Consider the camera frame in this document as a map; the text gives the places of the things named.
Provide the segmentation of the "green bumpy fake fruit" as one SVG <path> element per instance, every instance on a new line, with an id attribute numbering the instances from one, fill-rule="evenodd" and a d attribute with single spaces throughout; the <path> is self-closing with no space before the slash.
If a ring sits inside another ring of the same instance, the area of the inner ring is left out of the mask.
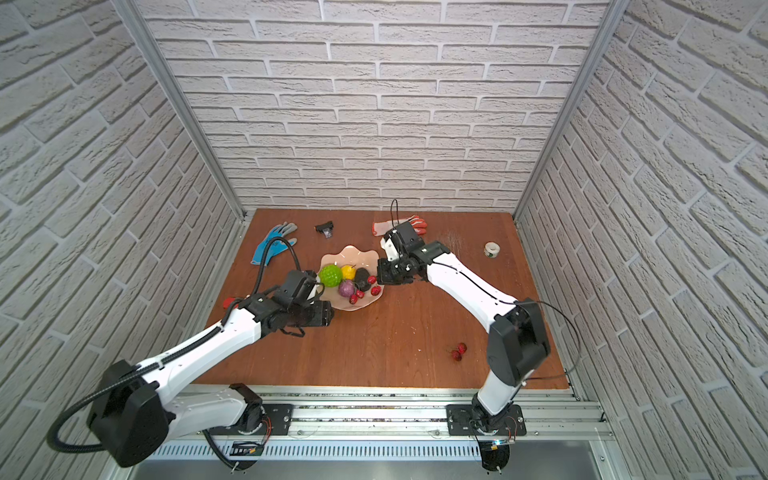
<path id="1" fill-rule="evenodd" d="M 342 268 L 335 264 L 323 266 L 318 272 L 320 282 L 327 288 L 336 288 L 344 280 Z"/>

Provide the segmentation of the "purple fake passion fruit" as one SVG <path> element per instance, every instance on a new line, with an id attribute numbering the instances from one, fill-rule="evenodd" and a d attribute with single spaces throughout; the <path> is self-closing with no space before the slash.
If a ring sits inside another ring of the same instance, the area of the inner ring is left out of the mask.
<path id="1" fill-rule="evenodd" d="M 344 279 L 337 288 L 337 293 L 343 298 L 350 298 L 356 295 L 356 284 L 353 280 Z"/>

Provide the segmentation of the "dark fake avocado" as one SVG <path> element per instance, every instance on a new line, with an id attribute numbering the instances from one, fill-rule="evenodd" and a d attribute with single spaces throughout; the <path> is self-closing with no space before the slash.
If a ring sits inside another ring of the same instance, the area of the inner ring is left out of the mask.
<path id="1" fill-rule="evenodd" d="M 369 277 L 370 273 L 366 268 L 357 268 L 353 279 L 356 289 L 362 292 L 367 292 L 371 288 Z"/>

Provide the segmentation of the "red fake cherry pair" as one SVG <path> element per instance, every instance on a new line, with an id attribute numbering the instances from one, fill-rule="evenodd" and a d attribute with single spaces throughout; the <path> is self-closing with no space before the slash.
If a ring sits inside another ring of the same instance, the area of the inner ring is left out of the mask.
<path id="1" fill-rule="evenodd" d="M 459 342 L 450 350 L 451 358 L 456 362 L 460 362 L 467 353 L 467 350 L 467 345 L 464 342 Z"/>
<path id="2" fill-rule="evenodd" d="M 369 276 L 367 279 L 368 285 L 370 286 L 369 292 L 371 296 L 379 296 L 382 287 L 378 284 L 377 277 L 376 276 Z"/>
<path id="3" fill-rule="evenodd" d="M 354 305 L 358 301 L 362 300 L 366 296 L 366 292 L 364 290 L 356 289 L 354 293 L 349 297 L 349 303 Z"/>

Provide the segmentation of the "yellow fake lemon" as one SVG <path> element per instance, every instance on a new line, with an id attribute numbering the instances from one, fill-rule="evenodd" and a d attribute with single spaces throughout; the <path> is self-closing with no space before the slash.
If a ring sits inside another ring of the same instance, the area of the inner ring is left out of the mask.
<path id="1" fill-rule="evenodd" d="M 341 267 L 342 278 L 353 281 L 356 277 L 357 268 L 353 265 L 344 265 Z"/>

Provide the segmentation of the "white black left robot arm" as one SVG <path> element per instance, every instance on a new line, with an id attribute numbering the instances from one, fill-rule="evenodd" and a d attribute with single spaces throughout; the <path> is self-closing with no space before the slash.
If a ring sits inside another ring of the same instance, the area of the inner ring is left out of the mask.
<path id="1" fill-rule="evenodd" d="M 311 270 L 293 270 L 283 283 L 234 300 L 224 317 L 166 352 L 134 366 L 120 361 L 102 378 L 87 424 L 121 467 L 134 466 L 168 440 L 231 427 L 250 434 L 270 426 L 261 397 L 243 383 L 182 399 L 181 392 L 237 351 L 274 332 L 303 336 L 329 325 L 333 309 L 322 300 Z"/>

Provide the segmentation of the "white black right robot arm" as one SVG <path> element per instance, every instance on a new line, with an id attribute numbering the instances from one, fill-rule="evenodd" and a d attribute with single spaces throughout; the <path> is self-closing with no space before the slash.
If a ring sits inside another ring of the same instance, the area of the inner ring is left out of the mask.
<path id="1" fill-rule="evenodd" d="M 472 408 L 482 430 L 494 429 L 508 415 L 523 383 L 551 353 L 539 305 L 496 289 L 442 243 L 425 242 L 408 222 L 390 228 L 380 245 L 386 254 L 377 264 L 380 284 L 408 284 L 420 277 L 449 294 L 487 332 L 490 371 L 473 397 Z"/>

